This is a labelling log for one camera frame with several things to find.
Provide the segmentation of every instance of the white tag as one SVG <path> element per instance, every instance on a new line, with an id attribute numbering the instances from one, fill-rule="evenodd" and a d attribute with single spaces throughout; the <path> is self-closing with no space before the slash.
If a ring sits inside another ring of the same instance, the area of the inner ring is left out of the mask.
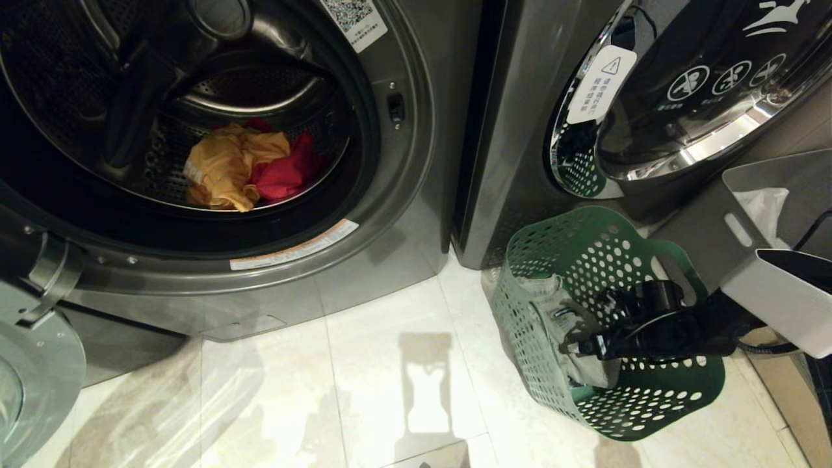
<path id="1" fill-rule="evenodd" d="M 338 224 L 332 226 L 329 230 L 317 236 L 315 239 L 306 241 L 298 246 L 266 255 L 250 256 L 247 258 L 236 258 L 231 260 L 231 270 L 252 270 L 254 268 L 279 265 L 281 263 L 297 260 L 305 256 L 310 256 L 313 253 L 322 251 L 326 247 L 331 246 L 337 241 L 347 237 L 355 231 L 358 226 L 359 225 L 356 222 L 352 222 L 349 219 L 342 219 Z"/>
<path id="2" fill-rule="evenodd" d="M 204 177 L 202 171 L 196 168 L 190 161 L 185 161 L 185 167 L 182 168 L 182 175 L 195 184 L 201 184 Z"/>
<path id="3" fill-rule="evenodd" d="M 387 32 L 373 0 L 320 0 L 349 44 L 360 53 Z"/>
<path id="4" fill-rule="evenodd" d="M 621 47 L 606 46 L 601 49 L 572 96 L 567 123 L 603 118 L 630 70 L 636 65 L 637 58 L 635 52 Z"/>

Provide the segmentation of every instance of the red cloth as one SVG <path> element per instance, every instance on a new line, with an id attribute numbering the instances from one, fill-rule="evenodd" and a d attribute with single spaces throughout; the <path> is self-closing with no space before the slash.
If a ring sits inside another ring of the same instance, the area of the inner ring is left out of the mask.
<path id="1" fill-rule="evenodd" d="M 266 201 L 277 202 L 299 193 L 318 173 L 321 163 L 312 135 L 303 132 L 292 143 L 289 156 L 254 166 L 251 183 Z"/>
<path id="2" fill-rule="evenodd" d="M 261 133 L 272 133 L 274 131 L 271 129 L 271 125 L 269 125 L 267 121 L 257 117 L 250 118 L 243 127 L 254 128 L 255 130 L 259 130 Z"/>

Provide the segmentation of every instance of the door hinge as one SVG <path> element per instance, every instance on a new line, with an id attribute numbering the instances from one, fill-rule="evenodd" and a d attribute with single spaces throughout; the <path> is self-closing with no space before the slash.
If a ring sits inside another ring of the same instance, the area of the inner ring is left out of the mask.
<path id="1" fill-rule="evenodd" d="M 27 277 L 41 295 L 36 306 L 20 309 L 16 323 L 29 329 L 51 315 L 55 305 L 75 288 L 84 269 L 81 248 L 49 232 L 41 236 L 40 253 Z"/>

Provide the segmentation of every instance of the dryer door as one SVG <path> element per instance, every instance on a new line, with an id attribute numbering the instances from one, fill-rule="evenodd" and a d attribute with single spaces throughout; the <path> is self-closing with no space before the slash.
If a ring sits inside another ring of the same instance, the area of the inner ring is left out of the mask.
<path id="1" fill-rule="evenodd" d="M 552 115 L 554 179 L 624 197 L 735 153 L 829 75 L 830 26 L 830 0 L 624 2 Z"/>
<path id="2" fill-rule="evenodd" d="M 81 341 L 41 298 L 0 281 L 0 465 L 21 466 L 67 418 L 84 381 Z"/>

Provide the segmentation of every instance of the floor tile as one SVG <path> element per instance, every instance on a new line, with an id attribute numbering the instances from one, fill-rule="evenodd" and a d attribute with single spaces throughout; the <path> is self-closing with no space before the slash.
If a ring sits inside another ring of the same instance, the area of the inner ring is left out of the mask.
<path id="1" fill-rule="evenodd" d="M 797 443 L 797 439 L 795 439 L 795 435 L 792 434 L 790 428 L 786 427 L 777 431 L 777 437 L 780 438 L 780 442 L 783 444 L 785 451 L 789 453 L 789 458 L 795 465 L 795 468 L 810 468 L 809 462 L 803 455 L 803 451 L 800 449 L 800 445 Z"/>
<path id="2" fill-rule="evenodd" d="M 731 359 L 745 379 L 745 383 L 748 384 L 749 389 L 754 394 L 755 400 L 757 400 L 757 403 L 763 409 L 765 417 L 769 419 L 771 427 L 776 431 L 784 429 L 787 426 L 785 419 L 780 414 L 780 410 L 777 409 L 777 404 L 771 398 L 771 394 L 769 394 L 769 391 L 765 388 L 765 384 L 751 364 L 750 358 L 744 352 L 737 351 L 731 356 Z"/>
<path id="3" fill-rule="evenodd" d="M 469 441 L 437 449 L 405 461 L 391 468 L 497 468 L 494 448 L 488 434 L 474 437 Z"/>
<path id="4" fill-rule="evenodd" d="M 345 465 L 323 319 L 207 341 L 202 375 L 203 467 Z"/>
<path id="5" fill-rule="evenodd" d="M 352 468 L 485 432 L 436 278 L 326 317 Z"/>
<path id="6" fill-rule="evenodd" d="M 71 466 L 199 466 L 201 342 L 88 387 L 76 403 Z"/>
<path id="7" fill-rule="evenodd" d="M 450 258 L 439 280 L 500 466 L 649 467 L 640 445 L 602 438 L 529 396 L 500 336 L 481 275 Z"/>
<path id="8" fill-rule="evenodd" d="M 792 466 L 736 364 L 723 362 L 726 383 L 716 401 L 645 439 L 647 456 L 656 466 L 680 468 Z"/>

